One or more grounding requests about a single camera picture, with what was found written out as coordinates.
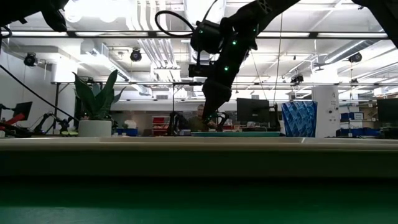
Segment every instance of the fluorescent light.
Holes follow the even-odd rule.
[[[79,37],[145,37],[148,36],[148,32],[76,32]]]
[[[133,82],[139,85],[173,85],[172,82]]]
[[[177,32],[170,32],[171,34],[174,34],[174,35],[187,35],[187,34],[191,34],[192,32],[185,32],[185,31],[177,31]],[[156,34],[158,35],[158,36],[161,36],[161,37],[167,37],[167,36],[169,36],[169,35],[167,35],[167,34],[165,34],[165,33],[163,33],[163,32],[156,32]]]
[[[8,32],[2,31],[2,35],[7,35]],[[66,32],[52,32],[52,31],[12,31],[13,37],[66,37]]]
[[[308,37],[309,32],[261,32],[258,37]]]
[[[319,33],[318,37],[386,38],[386,33]]]
[[[159,71],[181,71],[181,68],[155,68],[154,72],[159,72]]]

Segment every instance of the cable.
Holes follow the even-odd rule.
[[[204,20],[207,18],[207,15],[209,14],[211,8],[214,6],[214,4],[215,4],[216,2],[217,2],[217,0],[214,0],[213,3],[211,4],[211,6],[209,7],[209,9],[207,9],[207,12],[206,12],[206,14],[205,14],[205,16],[204,16],[204,18],[203,18],[202,21],[204,21]]]
[[[159,20],[158,20],[158,17],[160,15],[162,15],[162,14],[169,14],[169,15],[172,15],[172,16],[175,16],[175,17],[179,18],[182,22],[184,22],[187,26],[189,26],[189,28],[192,30],[192,33],[177,35],[177,34],[172,34],[169,31],[163,29],[163,27],[159,24]],[[168,10],[162,10],[162,11],[157,12],[155,14],[155,23],[156,23],[157,28],[159,28],[163,33],[165,33],[165,34],[167,34],[167,35],[169,35],[171,37],[190,37],[193,34],[193,31],[195,31],[195,28],[191,25],[191,23],[189,23],[187,21],[186,18],[180,16],[179,14],[177,14],[175,12],[168,11]]]
[[[279,51],[278,51],[278,64],[276,68],[276,79],[275,79],[275,91],[274,91],[274,104],[275,104],[275,97],[276,97],[276,86],[278,84],[278,74],[279,74],[279,61],[280,61],[280,46],[282,43],[282,24],[284,21],[284,13],[280,15],[280,35],[279,35]]]
[[[25,67],[24,67],[24,83],[26,82],[26,65],[25,65]],[[21,101],[23,102],[24,101],[24,96],[25,96],[25,88],[23,88],[22,89],[22,99],[21,99]]]
[[[79,121],[77,118],[73,117],[72,115],[69,115],[67,112],[65,112],[64,110],[58,108],[57,106],[53,105],[52,103],[48,102],[45,98],[42,98],[39,94],[37,94],[35,91],[33,91],[31,88],[29,88],[27,85],[25,85],[24,83],[22,83],[17,77],[15,77],[11,72],[9,72],[6,68],[4,68],[2,65],[0,65],[0,68],[3,69],[9,76],[11,76],[15,81],[17,81],[19,84],[21,84],[24,88],[26,88],[27,90],[29,90],[33,95],[37,96],[39,99],[41,99],[42,101],[46,102],[46,104],[52,106],[53,108],[61,111],[62,113],[64,113],[65,115],[73,118],[75,121]]]
[[[6,39],[6,38],[12,37],[12,31],[10,30],[10,28],[8,28],[6,26],[4,26],[2,28],[4,28],[8,32],[8,34],[7,35],[2,35],[1,32],[0,32],[0,39]]]
[[[251,52],[251,50],[250,50],[250,53],[251,53],[251,57],[253,58],[253,64],[254,64],[254,68],[256,69],[257,77],[259,77],[259,81],[260,81],[260,86],[261,86],[262,92],[264,93],[264,96],[265,96],[266,99],[267,99],[266,91],[264,90],[264,87],[262,86],[262,81],[261,81],[261,78],[260,78],[260,74],[259,74],[259,71],[257,70],[256,61],[254,60],[254,55],[253,55],[253,53]]]
[[[40,116],[39,118],[37,118],[37,120],[29,127],[29,129],[32,129],[33,126],[35,126],[35,124],[44,117],[44,115]]]

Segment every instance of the desk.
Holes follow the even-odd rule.
[[[397,147],[367,139],[2,139],[0,220],[398,223]]]

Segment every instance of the green surface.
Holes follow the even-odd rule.
[[[279,137],[280,132],[248,131],[248,132],[193,132],[195,137]]]
[[[3,179],[1,223],[398,223],[397,184],[53,181]]]

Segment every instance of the blue bin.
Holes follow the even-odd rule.
[[[138,135],[138,129],[135,128],[127,128],[127,129],[118,128],[116,131],[118,132],[118,135],[122,135],[122,133],[126,133],[126,135],[130,137]]]

